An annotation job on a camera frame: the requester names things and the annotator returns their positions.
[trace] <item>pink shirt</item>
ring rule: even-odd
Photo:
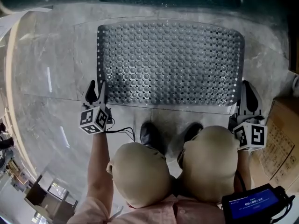
[[[225,220],[223,211],[216,205],[199,203],[194,198],[171,195],[158,204],[134,209],[127,214],[111,218],[101,201],[88,197],[68,221],[68,224],[79,223],[224,224]]]

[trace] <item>tile floor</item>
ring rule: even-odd
[[[267,18],[249,19],[249,15],[238,12],[212,13],[202,9],[189,12],[82,3],[54,6],[48,13],[26,14],[14,44],[12,75],[14,112],[21,138],[36,172],[48,170],[77,200],[86,191],[92,141],[91,136],[78,129],[77,121],[81,94],[96,78],[97,27],[120,21],[170,18],[234,28],[244,35],[243,76],[261,95],[263,115],[268,115],[274,97],[289,90],[294,75],[288,71],[287,31],[283,25],[272,26],[272,20]],[[115,129],[133,126],[138,136],[141,124],[149,119],[159,127],[170,144],[167,160],[174,176],[179,175],[175,160],[184,129],[195,121],[204,126],[227,126],[233,112],[231,107],[110,107]],[[130,138],[123,133],[109,134],[110,155],[126,142]],[[124,204],[117,192],[114,204]]]

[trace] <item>timer display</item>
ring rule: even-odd
[[[229,201],[233,219],[252,215],[278,202],[270,189]]]

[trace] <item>shirt sleeve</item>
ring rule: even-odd
[[[67,224],[101,224],[108,219],[109,214],[104,204],[94,197],[87,197]]]

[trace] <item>forearm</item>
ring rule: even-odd
[[[110,213],[113,198],[113,181],[112,176],[106,171],[109,161],[106,134],[97,133],[93,136],[93,147],[88,164],[87,196],[99,199]]]
[[[251,189],[251,176],[250,176],[250,169],[249,169],[249,152],[248,151],[238,151],[238,165],[237,165],[237,171],[240,173],[246,190]],[[241,181],[237,175],[235,175],[234,180],[234,187],[235,192],[242,192],[243,188],[241,185]]]

